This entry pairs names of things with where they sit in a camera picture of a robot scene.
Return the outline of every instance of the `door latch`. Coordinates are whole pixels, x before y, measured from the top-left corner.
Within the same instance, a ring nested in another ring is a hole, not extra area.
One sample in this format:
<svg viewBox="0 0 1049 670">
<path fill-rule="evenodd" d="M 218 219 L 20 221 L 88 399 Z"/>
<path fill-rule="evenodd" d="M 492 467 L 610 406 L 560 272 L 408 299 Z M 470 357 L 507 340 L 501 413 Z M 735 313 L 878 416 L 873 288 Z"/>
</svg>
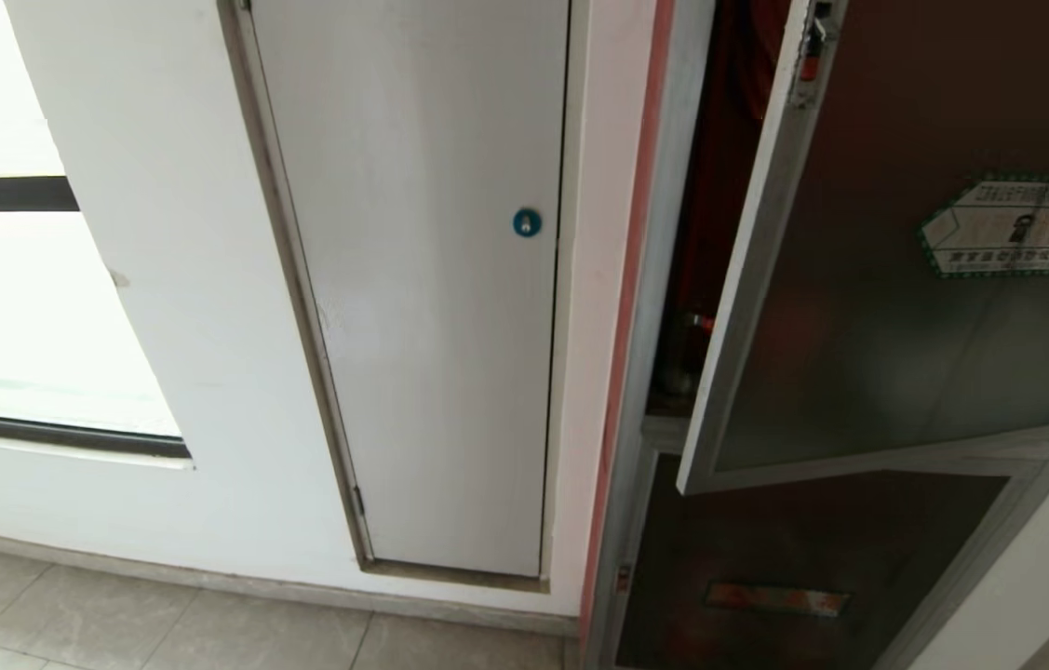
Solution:
<svg viewBox="0 0 1049 670">
<path fill-rule="evenodd" d="M 631 567 L 621 565 L 615 572 L 615 592 L 626 593 L 631 588 Z"/>
<path fill-rule="evenodd" d="M 819 0 L 814 4 L 814 16 L 806 29 L 801 45 L 801 57 L 797 63 L 797 79 L 793 81 L 793 106 L 808 109 L 817 104 L 818 75 L 821 72 L 821 58 L 827 47 L 838 42 L 838 23 L 834 19 L 834 3 Z"/>
</svg>

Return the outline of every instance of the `red stripe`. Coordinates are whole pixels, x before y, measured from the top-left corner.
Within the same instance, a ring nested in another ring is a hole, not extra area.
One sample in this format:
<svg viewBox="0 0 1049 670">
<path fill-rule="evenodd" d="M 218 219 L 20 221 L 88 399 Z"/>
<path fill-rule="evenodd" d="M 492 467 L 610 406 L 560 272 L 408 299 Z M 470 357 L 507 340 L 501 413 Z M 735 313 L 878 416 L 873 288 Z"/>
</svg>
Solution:
<svg viewBox="0 0 1049 670">
<path fill-rule="evenodd" d="M 652 18 L 652 43 L 648 51 L 648 83 L 644 90 L 643 117 L 640 120 L 640 145 L 636 153 L 636 177 L 631 183 L 631 213 L 627 219 L 627 240 L 623 258 L 623 278 L 619 291 L 619 312 L 615 327 L 615 347 L 611 356 L 611 377 L 607 386 L 606 416 L 602 427 L 602 449 L 599 455 L 598 481 L 595 488 L 595 509 L 591 521 L 590 549 L 586 557 L 586 578 L 582 582 L 581 644 L 586 648 L 591 610 L 595 601 L 595 578 L 599 544 L 602 539 L 602 517 L 611 479 L 611 462 L 619 429 L 619 406 L 623 402 L 623 376 L 626 370 L 627 343 L 631 339 L 631 315 L 636 309 L 636 285 L 640 280 L 640 254 L 648 224 L 648 198 L 651 196 L 652 167 L 657 157 L 657 128 L 660 126 L 661 93 L 665 88 L 665 64 L 668 61 L 669 34 L 673 26 L 673 0 L 657 0 Z"/>
</svg>

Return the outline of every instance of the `window frame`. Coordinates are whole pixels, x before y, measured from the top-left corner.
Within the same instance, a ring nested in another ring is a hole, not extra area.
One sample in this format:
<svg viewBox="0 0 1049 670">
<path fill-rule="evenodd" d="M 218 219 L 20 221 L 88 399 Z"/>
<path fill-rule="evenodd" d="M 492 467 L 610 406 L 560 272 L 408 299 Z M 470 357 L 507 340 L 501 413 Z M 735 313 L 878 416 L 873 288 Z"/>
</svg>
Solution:
<svg viewBox="0 0 1049 670">
<path fill-rule="evenodd" d="M 81 212 L 69 179 L 0 177 L 0 212 Z M 121 432 L 0 416 L 0 437 L 103 452 L 191 458 L 179 436 Z"/>
</svg>

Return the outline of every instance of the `window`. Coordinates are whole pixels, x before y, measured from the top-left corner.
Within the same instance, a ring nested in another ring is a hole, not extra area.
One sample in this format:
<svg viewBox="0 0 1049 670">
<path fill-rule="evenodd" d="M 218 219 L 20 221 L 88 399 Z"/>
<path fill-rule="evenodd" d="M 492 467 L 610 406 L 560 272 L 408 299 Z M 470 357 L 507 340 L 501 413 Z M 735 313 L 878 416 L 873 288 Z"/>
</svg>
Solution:
<svg viewBox="0 0 1049 670">
<path fill-rule="evenodd" d="M 1 3 L 0 436 L 188 455 L 64 176 Z"/>
</svg>

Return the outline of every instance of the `label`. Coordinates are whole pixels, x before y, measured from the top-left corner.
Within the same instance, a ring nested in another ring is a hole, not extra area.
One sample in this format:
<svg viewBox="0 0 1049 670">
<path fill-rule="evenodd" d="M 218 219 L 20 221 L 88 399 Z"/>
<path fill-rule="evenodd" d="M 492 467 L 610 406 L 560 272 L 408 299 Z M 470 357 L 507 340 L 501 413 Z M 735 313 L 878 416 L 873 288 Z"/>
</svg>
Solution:
<svg viewBox="0 0 1049 670">
<path fill-rule="evenodd" d="M 985 178 L 917 235 L 944 278 L 1049 275 L 1049 177 Z"/>
<path fill-rule="evenodd" d="M 779 611 L 834 619 L 842 614 L 851 593 L 792 589 L 784 586 L 711 582 L 706 587 L 706 605 L 727 609 Z"/>
</svg>

